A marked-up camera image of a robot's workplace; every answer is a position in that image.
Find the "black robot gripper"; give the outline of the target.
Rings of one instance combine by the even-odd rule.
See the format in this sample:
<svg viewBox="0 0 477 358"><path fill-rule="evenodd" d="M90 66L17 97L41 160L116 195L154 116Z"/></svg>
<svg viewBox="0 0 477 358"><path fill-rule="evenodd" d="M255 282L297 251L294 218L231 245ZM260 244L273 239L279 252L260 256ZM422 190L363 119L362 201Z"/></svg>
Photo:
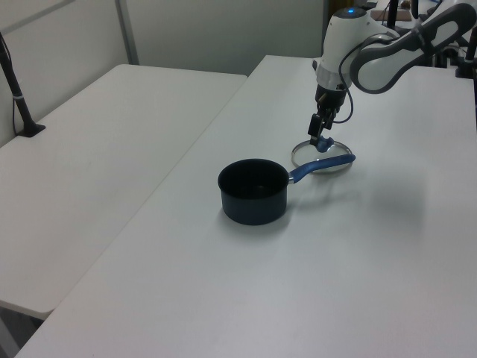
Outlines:
<svg viewBox="0 0 477 358"><path fill-rule="evenodd" d="M346 95L347 91L345 89L331 90L317 85L315 101L317 102L317 110L322 114L322 118L318 113L314 113L311 117L308 129L310 145L318 144L322 129L330 130L332 128L336 114L344 104Z"/></svg>

